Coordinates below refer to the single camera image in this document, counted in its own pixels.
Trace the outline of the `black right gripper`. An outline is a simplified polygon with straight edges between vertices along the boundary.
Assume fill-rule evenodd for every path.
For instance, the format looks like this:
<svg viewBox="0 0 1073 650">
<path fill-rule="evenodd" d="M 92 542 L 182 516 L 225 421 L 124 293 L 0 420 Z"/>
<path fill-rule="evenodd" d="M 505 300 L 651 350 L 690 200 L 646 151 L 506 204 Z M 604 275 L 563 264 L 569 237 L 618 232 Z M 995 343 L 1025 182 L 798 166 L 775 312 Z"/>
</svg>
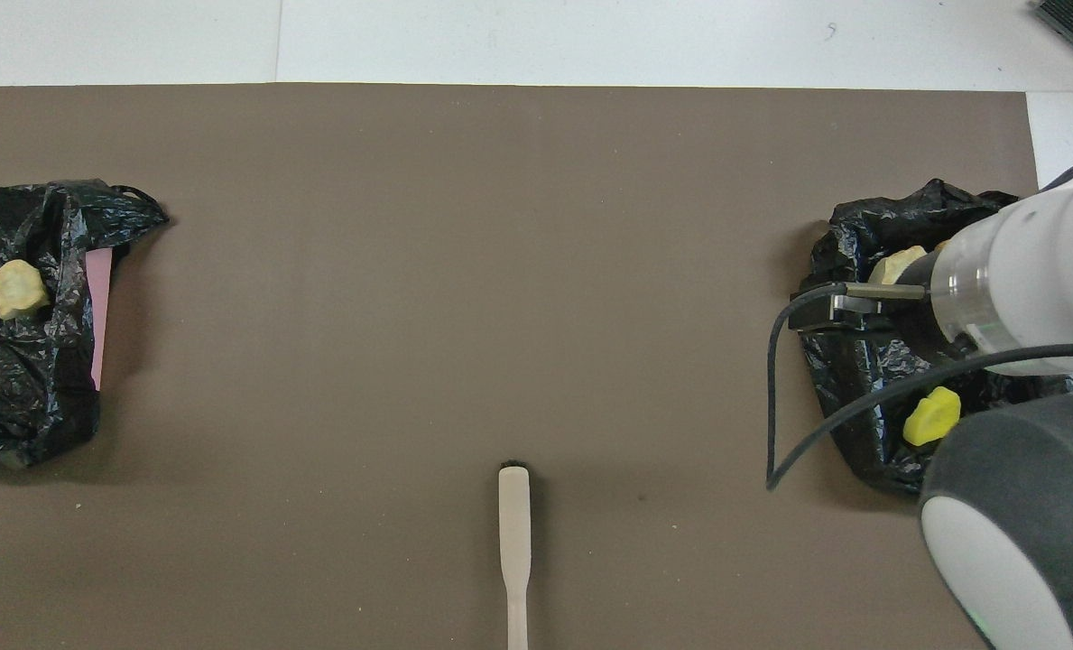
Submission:
<svg viewBox="0 0 1073 650">
<path fill-rule="evenodd" d="M 930 252 L 908 263 L 896 277 L 896 284 L 930 289 L 939 252 Z M 855 333 L 887 333 L 893 330 L 886 300 L 874 297 L 829 295 L 803 302 L 789 317 L 789 329 L 799 333 L 854 330 Z M 909 348 L 947 348 L 949 338 L 935 316 L 931 297 L 907 300 L 895 309 L 895 329 Z"/>
</svg>

